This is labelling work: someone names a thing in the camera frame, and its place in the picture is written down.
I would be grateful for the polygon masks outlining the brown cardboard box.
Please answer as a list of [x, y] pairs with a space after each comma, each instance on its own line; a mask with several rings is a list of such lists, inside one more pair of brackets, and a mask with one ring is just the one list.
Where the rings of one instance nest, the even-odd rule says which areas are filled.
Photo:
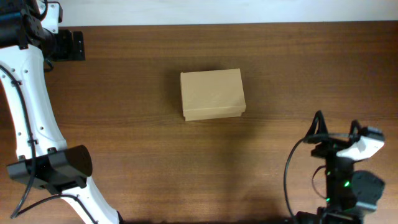
[[246, 110], [240, 69], [182, 72], [185, 121], [239, 117]]

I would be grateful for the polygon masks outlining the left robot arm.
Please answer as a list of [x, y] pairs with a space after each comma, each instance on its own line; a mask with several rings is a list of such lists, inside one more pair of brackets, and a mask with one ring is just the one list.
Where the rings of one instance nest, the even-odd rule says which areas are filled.
[[45, 74], [54, 62], [83, 61], [80, 31], [60, 29], [57, 1], [1, 2], [1, 83], [11, 112], [17, 162], [7, 166], [12, 180], [63, 199], [85, 223], [122, 223], [120, 213], [94, 183], [88, 149], [68, 147], [53, 114]]

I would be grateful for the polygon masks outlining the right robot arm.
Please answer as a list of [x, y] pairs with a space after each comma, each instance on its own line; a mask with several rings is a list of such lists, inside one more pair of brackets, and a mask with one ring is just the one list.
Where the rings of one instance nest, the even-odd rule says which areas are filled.
[[293, 222], [363, 223], [366, 215], [377, 210], [386, 184], [372, 172], [355, 170], [354, 165], [369, 159], [384, 146], [382, 131], [354, 120], [349, 133], [330, 133], [323, 113], [317, 111], [301, 141], [313, 144], [311, 155], [325, 161], [326, 205], [316, 213], [291, 214]]

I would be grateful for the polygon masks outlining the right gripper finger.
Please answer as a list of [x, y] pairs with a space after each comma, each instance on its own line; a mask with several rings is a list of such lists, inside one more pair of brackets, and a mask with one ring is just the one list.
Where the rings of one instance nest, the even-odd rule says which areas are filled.
[[312, 124], [307, 131], [304, 142], [307, 144], [318, 144], [328, 137], [328, 130], [321, 110], [315, 113]]
[[350, 131], [349, 131], [349, 140], [355, 140], [360, 137], [359, 131], [361, 129], [361, 125], [357, 119], [352, 120]]

